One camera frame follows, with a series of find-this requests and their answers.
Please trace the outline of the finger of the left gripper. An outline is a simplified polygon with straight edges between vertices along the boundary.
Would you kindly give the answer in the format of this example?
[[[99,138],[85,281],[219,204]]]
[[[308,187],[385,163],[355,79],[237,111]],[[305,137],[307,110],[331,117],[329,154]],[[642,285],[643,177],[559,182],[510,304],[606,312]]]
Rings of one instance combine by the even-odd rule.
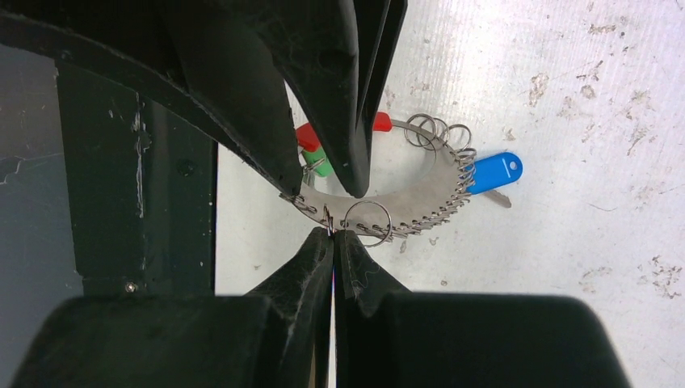
[[[298,161],[277,162],[274,134],[250,144],[243,125],[210,112],[188,91],[153,1],[3,1],[1,42],[62,60],[142,93],[239,156],[284,195],[300,191]]]
[[[347,193],[368,191],[372,124],[406,1],[237,1]]]

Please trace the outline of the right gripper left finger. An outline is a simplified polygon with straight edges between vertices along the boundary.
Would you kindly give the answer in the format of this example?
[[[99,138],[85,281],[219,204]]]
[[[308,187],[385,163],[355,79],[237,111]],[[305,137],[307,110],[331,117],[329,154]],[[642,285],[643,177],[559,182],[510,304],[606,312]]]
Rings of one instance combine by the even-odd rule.
[[[242,296],[80,297],[59,305],[13,387],[325,387],[334,239],[313,229]]]

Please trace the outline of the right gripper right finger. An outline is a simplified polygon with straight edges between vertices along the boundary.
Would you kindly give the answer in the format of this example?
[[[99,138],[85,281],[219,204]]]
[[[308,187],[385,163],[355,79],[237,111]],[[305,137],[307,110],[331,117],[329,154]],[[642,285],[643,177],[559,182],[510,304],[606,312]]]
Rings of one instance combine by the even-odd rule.
[[[358,236],[334,236],[340,387],[626,387],[595,313],[572,297],[407,289]]]

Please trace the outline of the green key tag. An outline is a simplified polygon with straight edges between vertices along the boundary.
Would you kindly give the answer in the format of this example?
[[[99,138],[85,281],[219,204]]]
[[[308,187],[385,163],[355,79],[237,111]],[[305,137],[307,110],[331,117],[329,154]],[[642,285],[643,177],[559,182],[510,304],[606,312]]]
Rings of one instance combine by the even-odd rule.
[[[322,147],[319,146],[314,151],[302,149],[300,154],[305,161],[303,167],[305,174],[316,174],[325,178],[334,173],[334,169]]]

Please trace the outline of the large keyring with red sleeve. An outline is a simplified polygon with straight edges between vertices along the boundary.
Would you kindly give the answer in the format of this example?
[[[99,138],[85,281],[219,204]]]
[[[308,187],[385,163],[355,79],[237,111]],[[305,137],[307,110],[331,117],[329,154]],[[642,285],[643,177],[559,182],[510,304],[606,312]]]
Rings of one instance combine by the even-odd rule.
[[[304,173],[300,191],[283,194],[281,199],[321,225],[353,230],[386,243],[450,222],[474,196],[467,192],[473,184],[468,169],[474,166],[477,152],[467,125],[449,124],[426,113],[397,120],[379,112],[373,129],[391,134],[396,146],[418,161],[418,167],[408,172],[383,168],[386,177],[359,199],[328,188],[325,180],[333,174],[324,178]],[[322,147],[311,124],[299,127],[296,138],[300,151]]]

